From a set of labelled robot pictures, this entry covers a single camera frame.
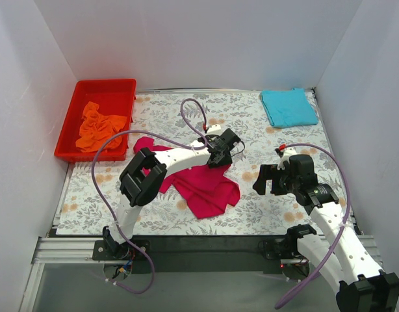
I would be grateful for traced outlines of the magenta t shirt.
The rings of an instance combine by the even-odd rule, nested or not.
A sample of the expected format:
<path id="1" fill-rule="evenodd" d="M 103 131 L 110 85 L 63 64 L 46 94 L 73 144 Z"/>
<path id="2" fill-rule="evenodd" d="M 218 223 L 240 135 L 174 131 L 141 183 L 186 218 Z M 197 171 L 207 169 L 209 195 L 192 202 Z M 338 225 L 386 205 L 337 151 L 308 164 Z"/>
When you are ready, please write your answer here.
<path id="1" fill-rule="evenodd" d="M 182 170 L 168 176 L 159 192 L 164 194 L 174 187 L 198 219 L 222 215 L 228 205 L 235 206 L 240 200 L 239 185 L 224 175 L 230 167 L 203 165 Z"/>

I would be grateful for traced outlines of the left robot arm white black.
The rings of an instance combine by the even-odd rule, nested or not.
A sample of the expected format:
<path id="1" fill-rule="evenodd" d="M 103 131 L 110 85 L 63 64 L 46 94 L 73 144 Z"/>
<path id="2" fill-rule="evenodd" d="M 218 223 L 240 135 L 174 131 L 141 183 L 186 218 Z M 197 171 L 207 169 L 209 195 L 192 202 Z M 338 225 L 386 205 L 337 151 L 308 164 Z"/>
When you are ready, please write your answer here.
<path id="1" fill-rule="evenodd" d="M 119 206 L 113 224 L 102 231 L 108 253 L 117 260 L 129 255 L 128 241 L 141 209 L 157 197 L 166 178 L 197 167 L 213 170 L 228 166 L 232 163 L 231 151 L 241 142 L 232 130 L 222 131 L 216 125 L 190 144 L 177 144 L 165 151 L 141 148 L 119 176 Z"/>

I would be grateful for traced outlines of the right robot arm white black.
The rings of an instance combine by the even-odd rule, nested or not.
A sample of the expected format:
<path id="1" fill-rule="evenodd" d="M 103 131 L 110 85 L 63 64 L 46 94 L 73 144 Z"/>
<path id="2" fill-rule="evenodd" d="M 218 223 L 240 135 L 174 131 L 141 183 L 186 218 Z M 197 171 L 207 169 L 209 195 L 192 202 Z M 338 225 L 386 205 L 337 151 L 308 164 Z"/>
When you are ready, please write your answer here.
<path id="1" fill-rule="evenodd" d="M 292 194 L 319 227 L 321 240 L 309 225 L 290 228 L 286 252 L 309 260 L 332 288 L 340 311 L 395 311 L 399 278 L 386 273 L 347 224 L 333 189 L 319 183 L 312 158 L 285 151 L 279 164 L 263 164 L 253 184 L 260 195 L 271 182 L 271 194 Z"/>

